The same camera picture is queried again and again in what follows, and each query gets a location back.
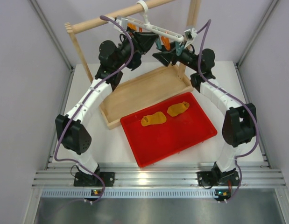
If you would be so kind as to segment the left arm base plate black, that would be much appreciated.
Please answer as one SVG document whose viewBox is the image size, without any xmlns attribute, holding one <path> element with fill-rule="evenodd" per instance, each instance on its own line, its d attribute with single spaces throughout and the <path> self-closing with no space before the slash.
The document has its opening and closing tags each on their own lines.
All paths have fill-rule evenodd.
<svg viewBox="0 0 289 224">
<path fill-rule="evenodd" d="M 99 177 L 106 187 L 113 187 L 115 181 L 114 172 L 100 172 Z M 102 182 L 95 176 L 83 172 L 75 173 L 74 187 L 102 187 Z"/>
</svg>

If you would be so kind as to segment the teal clip at end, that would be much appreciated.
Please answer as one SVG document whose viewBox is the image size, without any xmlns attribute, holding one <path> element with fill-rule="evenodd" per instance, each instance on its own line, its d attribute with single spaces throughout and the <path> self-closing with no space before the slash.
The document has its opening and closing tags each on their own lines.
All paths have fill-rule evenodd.
<svg viewBox="0 0 289 224">
<path fill-rule="evenodd" d="M 186 43 L 186 41 L 175 42 L 175 50 L 177 56 L 180 56 L 182 54 L 183 50 L 186 48 Z"/>
</svg>

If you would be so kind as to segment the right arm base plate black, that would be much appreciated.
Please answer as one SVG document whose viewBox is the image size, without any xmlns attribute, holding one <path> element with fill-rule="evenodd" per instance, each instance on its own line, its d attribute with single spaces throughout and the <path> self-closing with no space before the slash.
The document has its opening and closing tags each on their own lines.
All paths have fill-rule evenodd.
<svg viewBox="0 0 289 224">
<path fill-rule="evenodd" d="M 214 186 L 238 186 L 240 177 L 235 169 L 223 173 L 213 170 L 197 172 L 197 180 L 200 187 L 210 189 Z"/>
</svg>

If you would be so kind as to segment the aluminium rail frame front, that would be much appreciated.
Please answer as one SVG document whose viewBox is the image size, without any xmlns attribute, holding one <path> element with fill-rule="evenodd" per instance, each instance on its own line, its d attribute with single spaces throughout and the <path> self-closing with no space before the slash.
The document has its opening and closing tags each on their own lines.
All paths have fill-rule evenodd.
<svg viewBox="0 0 289 224">
<path fill-rule="evenodd" d="M 210 163 L 164 163 L 139 168 L 132 163 L 102 163 L 102 172 L 114 172 L 114 186 L 118 188 L 197 188 L 197 172 L 209 171 Z M 266 162 L 241 163 L 243 188 L 285 188 L 280 169 L 270 168 Z M 72 163 L 49 163 L 36 172 L 33 187 L 72 187 L 76 168 Z"/>
</svg>

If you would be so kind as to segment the orange clip right of middle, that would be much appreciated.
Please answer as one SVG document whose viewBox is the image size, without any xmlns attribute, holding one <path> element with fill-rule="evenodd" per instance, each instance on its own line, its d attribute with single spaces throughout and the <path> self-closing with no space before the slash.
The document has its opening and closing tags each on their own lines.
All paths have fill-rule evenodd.
<svg viewBox="0 0 289 224">
<path fill-rule="evenodd" d="M 161 41 L 162 41 L 162 43 L 163 43 L 163 45 L 164 45 L 166 50 L 170 50 L 171 49 L 169 38 L 162 36 L 161 37 Z"/>
</svg>

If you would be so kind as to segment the wooden hanger rack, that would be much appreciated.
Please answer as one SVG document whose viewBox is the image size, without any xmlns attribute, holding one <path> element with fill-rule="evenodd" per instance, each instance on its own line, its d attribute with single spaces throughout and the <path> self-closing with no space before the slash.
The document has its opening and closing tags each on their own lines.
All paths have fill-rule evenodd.
<svg viewBox="0 0 289 224">
<path fill-rule="evenodd" d="M 120 9 L 107 14 L 106 16 L 131 16 L 137 13 L 148 13 L 148 9 L 158 7 L 173 0 L 148 0 L 147 2 L 136 3 L 133 6 Z M 191 0 L 188 12 L 187 25 L 196 26 L 201 0 Z M 83 68 L 89 81 L 93 82 L 92 73 L 85 60 L 84 54 L 79 46 L 76 34 L 107 24 L 99 17 L 84 21 L 75 25 L 65 24 L 68 35 L 81 60 Z M 99 109 L 109 129 L 120 125 L 120 118 L 138 110 L 157 104 L 170 97 L 190 92 L 193 87 L 185 75 L 185 65 L 170 65 L 160 67 L 142 74 L 136 78 L 119 84 L 119 87 L 99 103 Z"/>
</svg>

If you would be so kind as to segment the mustard sock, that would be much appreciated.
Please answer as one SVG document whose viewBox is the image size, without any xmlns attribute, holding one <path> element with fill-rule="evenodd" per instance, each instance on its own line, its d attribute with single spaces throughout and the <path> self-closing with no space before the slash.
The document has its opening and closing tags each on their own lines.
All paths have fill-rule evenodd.
<svg viewBox="0 0 289 224">
<path fill-rule="evenodd" d="M 156 112 L 151 115 L 146 115 L 141 119 L 142 126 L 159 125 L 167 121 L 163 112 Z"/>
<path fill-rule="evenodd" d="M 184 113 L 189 108 L 189 106 L 190 104 L 186 101 L 171 105 L 167 109 L 167 114 L 170 115 L 171 117 L 175 117 L 179 114 Z"/>
</svg>

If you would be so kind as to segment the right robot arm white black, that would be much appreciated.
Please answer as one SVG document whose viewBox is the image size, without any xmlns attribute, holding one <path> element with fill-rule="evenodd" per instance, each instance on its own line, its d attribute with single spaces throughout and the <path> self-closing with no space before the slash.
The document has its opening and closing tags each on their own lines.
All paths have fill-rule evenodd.
<svg viewBox="0 0 289 224">
<path fill-rule="evenodd" d="M 204 49 L 198 55 L 188 49 L 184 49 L 180 55 L 174 49 L 162 49 L 153 57 L 166 67 L 180 63 L 193 69 L 195 73 L 190 76 L 192 87 L 224 115 L 221 132 L 225 143 L 222 152 L 210 171 L 198 172 L 199 186 L 209 189 L 219 185 L 238 185 L 237 159 L 243 144 L 249 143 L 257 135 L 255 106 L 252 103 L 242 104 L 219 86 L 211 71 L 215 65 L 215 53 L 211 49 Z"/>
</svg>

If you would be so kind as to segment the white plastic sock hanger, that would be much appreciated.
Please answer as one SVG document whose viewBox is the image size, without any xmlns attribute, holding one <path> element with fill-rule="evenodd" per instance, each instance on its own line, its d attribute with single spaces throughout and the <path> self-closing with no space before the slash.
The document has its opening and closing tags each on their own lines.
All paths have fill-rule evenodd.
<svg viewBox="0 0 289 224">
<path fill-rule="evenodd" d="M 136 30 L 140 32 L 140 29 L 148 32 L 152 32 L 154 34 L 159 35 L 159 37 L 163 37 L 165 39 L 175 41 L 175 42 L 183 42 L 184 36 L 182 34 L 175 33 L 173 31 L 158 27 L 156 25 L 153 25 L 148 20 L 148 5 L 145 1 L 139 0 L 137 1 L 138 5 L 140 5 L 143 9 L 143 12 L 140 12 L 140 15 L 142 16 L 143 20 L 138 20 L 135 18 L 132 18 L 130 16 L 127 17 L 127 24 L 133 25 L 133 27 L 136 27 Z"/>
</svg>

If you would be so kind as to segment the red plastic tray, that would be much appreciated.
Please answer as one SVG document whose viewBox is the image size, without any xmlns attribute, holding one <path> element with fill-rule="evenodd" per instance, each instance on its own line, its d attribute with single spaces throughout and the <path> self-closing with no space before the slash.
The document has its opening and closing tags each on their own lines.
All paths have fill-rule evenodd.
<svg viewBox="0 0 289 224">
<path fill-rule="evenodd" d="M 170 106 L 182 102 L 189 103 L 189 109 L 176 117 L 167 114 Z M 158 125 L 141 125 L 145 115 L 156 112 L 163 112 L 167 121 Z M 122 117 L 120 123 L 140 168 L 177 154 L 218 133 L 190 92 Z"/>
</svg>

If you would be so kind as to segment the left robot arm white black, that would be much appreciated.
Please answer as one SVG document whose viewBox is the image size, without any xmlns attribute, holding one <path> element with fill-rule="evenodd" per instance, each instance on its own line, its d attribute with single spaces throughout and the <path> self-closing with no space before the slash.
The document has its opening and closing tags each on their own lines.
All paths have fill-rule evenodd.
<svg viewBox="0 0 289 224">
<path fill-rule="evenodd" d="M 120 43 L 110 40 L 99 46 L 100 66 L 87 92 L 65 115 L 55 119 L 58 145 L 68 149 L 80 175 L 89 185 L 100 181 L 100 168 L 90 151 L 92 138 L 85 125 L 93 113 L 119 85 L 122 69 L 135 70 L 141 65 L 141 56 L 146 54 L 159 36 L 152 32 L 128 30 L 120 34 Z"/>
</svg>

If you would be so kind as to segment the teal clip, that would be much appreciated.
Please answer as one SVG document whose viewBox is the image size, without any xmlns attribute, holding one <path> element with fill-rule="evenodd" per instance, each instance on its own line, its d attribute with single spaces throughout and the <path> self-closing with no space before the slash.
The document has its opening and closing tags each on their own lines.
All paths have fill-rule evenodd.
<svg viewBox="0 0 289 224">
<path fill-rule="evenodd" d="M 177 56 L 180 56 L 182 54 L 183 50 L 186 48 L 186 43 L 186 41 L 175 42 L 175 50 Z"/>
<path fill-rule="evenodd" d="M 161 44 L 160 37 L 157 37 L 157 38 L 156 38 L 155 44 L 156 44 L 156 48 L 157 48 L 158 50 L 162 50 L 162 44 Z"/>
</svg>

